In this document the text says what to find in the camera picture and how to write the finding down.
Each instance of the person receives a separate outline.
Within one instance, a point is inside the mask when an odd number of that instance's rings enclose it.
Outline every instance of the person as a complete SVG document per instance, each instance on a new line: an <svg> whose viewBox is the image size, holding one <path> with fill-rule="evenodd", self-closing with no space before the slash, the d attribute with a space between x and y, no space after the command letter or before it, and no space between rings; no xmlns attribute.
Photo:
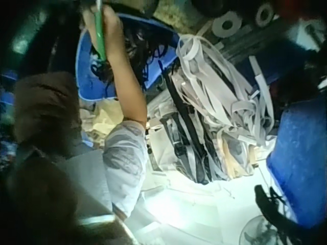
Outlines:
<svg viewBox="0 0 327 245"><path fill-rule="evenodd" d="M95 11L84 10L83 19L97 48ZM40 243L63 244L88 218L115 213L126 219L145 178L147 104L129 63L120 19L109 6L103 16L106 55L124 115L103 152L82 142L78 90L70 74L35 75L15 86L18 150L6 188ZM120 221L113 229L106 232L110 238L128 237Z"/></svg>

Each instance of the gray sleeve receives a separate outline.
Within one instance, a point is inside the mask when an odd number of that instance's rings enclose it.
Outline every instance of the gray sleeve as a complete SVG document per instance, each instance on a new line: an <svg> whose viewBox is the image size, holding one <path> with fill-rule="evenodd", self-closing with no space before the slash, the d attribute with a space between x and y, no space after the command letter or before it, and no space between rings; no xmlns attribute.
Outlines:
<svg viewBox="0 0 327 245"><path fill-rule="evenodd" d="M135 121L117 125L105 141L103 160L112 202L130 216L141 191L148 161L143 126Z"/></svg>

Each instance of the white lace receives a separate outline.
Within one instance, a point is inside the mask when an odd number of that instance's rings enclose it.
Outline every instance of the white lace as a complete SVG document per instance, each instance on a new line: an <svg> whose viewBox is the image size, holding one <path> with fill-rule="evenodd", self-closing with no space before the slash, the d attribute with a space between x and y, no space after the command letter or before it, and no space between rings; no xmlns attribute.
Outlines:
<svg viewBox="0 0 327 245"><path fill-rule="evenodd" d="M239 140L265 145L274 116L269 89L256 58L249 57L260 97L251 98L248 81L203 37L180 36L176 53L182 73L173 74L172 80L182 100L199 111L211 127ZM224 73L235 94L208 62Z"/></svg>

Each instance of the green handle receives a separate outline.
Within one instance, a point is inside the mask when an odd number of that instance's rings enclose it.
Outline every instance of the green handle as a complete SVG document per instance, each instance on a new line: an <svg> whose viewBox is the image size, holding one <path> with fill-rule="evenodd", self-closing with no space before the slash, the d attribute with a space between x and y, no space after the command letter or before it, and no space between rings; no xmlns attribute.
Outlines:
<svg viewBox="0 0 327 245"><path fill-rule="evenodd" d="M103 26L102 26L102 13L98 11L95 13L96 18L96 32L97 32L97 44L98 44L98 53L100 54L100 59L102 61L107 60L106 56L106 47L104 44L104 37L103 37Z"/></svg>

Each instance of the hand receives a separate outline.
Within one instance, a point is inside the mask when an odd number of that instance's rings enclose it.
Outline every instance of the hand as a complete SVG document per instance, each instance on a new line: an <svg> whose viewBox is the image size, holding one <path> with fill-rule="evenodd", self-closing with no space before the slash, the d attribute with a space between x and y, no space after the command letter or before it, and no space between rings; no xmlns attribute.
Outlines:
<svg viewBox="0 0 327 245"><path fill-rule="evenodd" d="M94 13L96 7L83 11L83 19L86 28L91 36L93 46L97 49L97 35ZM114 10L108 5L103 5L103 36L105 38L105 48L107 59L126 58L125 38L123 24Z"/></svg>

